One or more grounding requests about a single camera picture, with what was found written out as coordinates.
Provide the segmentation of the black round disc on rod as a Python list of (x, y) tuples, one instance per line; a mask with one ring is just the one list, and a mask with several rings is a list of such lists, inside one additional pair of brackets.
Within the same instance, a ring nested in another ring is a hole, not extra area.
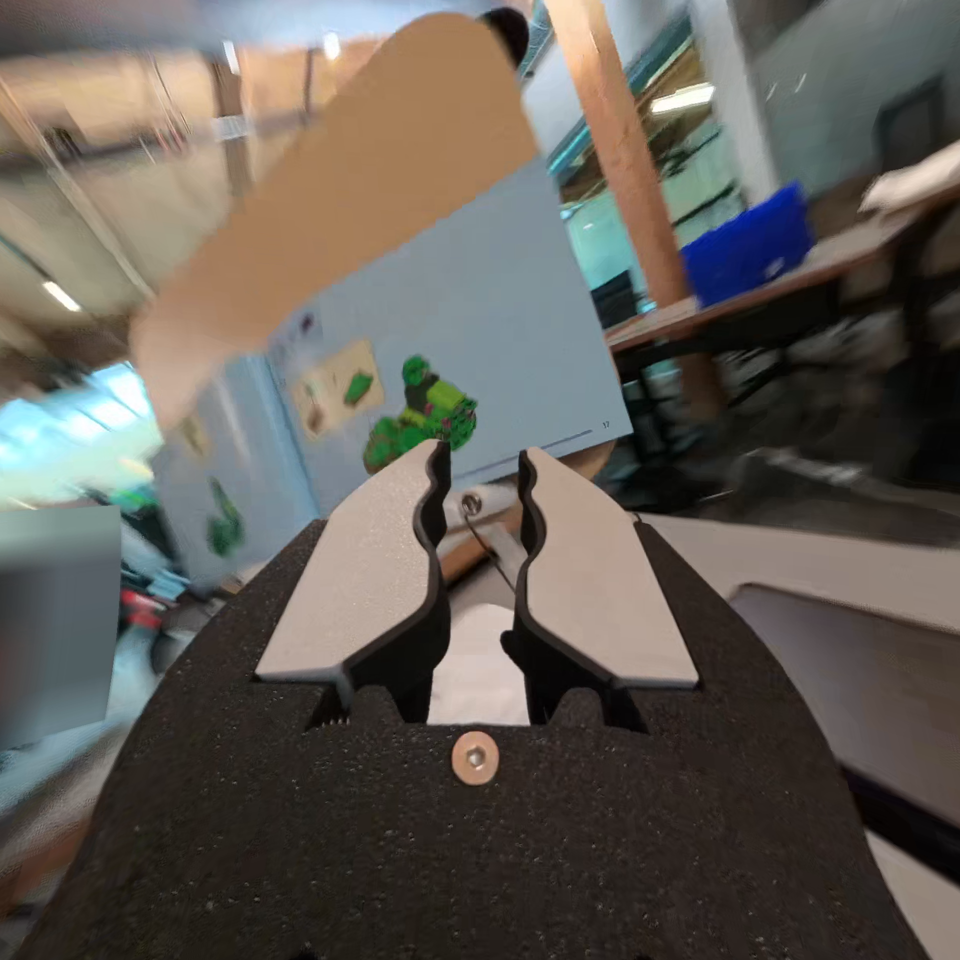
[(530, 29), (524, 14), (513, 6), (498, 6), (484, 11), (476, 20), (498, 39), (511, 68), (519, 72), (530, 43)]

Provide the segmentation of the white and wooden book stand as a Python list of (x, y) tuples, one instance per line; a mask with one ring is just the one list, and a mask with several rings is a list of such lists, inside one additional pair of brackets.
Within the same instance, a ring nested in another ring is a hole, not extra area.
[(135, 321), (165, 443), (215, 373), (302, 303), (534, 161), (546, 171), (486, 26), (436, 14), (395, 33)]

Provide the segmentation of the white paper stack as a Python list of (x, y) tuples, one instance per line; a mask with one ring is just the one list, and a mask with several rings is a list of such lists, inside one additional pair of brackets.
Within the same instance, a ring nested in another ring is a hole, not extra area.
[(887, 215), (930, 201), (959, 185), (959, 141), (917, 164), (876, 177), (860, 200), (858, 212)]

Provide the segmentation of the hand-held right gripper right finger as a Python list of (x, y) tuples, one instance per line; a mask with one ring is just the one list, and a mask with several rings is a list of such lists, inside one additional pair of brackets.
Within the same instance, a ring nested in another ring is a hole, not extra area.
[(640, 522), (545, 450), (519, 456), (521, 544), (501, 645), (523, 676), (533, 726), (572, 690), (609, 726), (642, 726), (636, 691), (690, 693), (700, 676), (640, 534)]

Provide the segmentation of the wooden post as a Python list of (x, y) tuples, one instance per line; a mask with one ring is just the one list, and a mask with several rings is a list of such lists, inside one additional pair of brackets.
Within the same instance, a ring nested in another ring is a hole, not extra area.
[(616, 42), (600, 1), (547, 1), (598, 162), (660, 312), (690, 287)]

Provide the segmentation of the background work table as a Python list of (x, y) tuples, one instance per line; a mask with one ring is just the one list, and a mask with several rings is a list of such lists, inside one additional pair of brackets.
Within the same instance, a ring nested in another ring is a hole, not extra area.
[(798, 268), (770, 283), (707, 307), (688, 296), (620, 323), (604, 334), (606, 347), (613, 358), (619, 358), (648, 344), (688, 339), (696, 330), (773, 304), (788, 295), (840, 282), (859, 268), (893, 253), (906, 254), (907, 241), (921, 241), (921, 228), (937, 231), (934, 216), (950, 216), (958, 198), (959, 180), (954, 175), (908, 205), (881, 210), (869, 221), (823, 239)]

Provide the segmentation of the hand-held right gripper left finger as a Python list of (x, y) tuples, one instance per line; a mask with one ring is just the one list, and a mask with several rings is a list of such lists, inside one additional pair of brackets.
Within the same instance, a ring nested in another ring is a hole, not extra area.
[(438, 556), (450, 485), (450, 446), (427, 439), (330, 513), (255, 668), (259, 681), (331, 687), (348, 712), (361, 690), (383, 688), (406, 722), (426, 723), (450, 648)]

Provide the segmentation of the lego instruction booklet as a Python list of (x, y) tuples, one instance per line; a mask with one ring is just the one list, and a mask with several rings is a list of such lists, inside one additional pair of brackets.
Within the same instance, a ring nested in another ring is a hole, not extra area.
[(313, 294), (221, 366), (151, 466), (201, 592), (275, 556), (424, 440), (451, 451), (450, 528), (505, 514), (519, 454), (632, 432), (558, 197), (535, 160)]

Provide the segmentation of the blue plastic storage bin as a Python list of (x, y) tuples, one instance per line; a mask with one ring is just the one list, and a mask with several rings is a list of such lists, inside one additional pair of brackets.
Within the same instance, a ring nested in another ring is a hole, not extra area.
[(815, 245), (804, 187), (791, 181), (680, 250), (691, 295), (716, 306), (797, 269)]

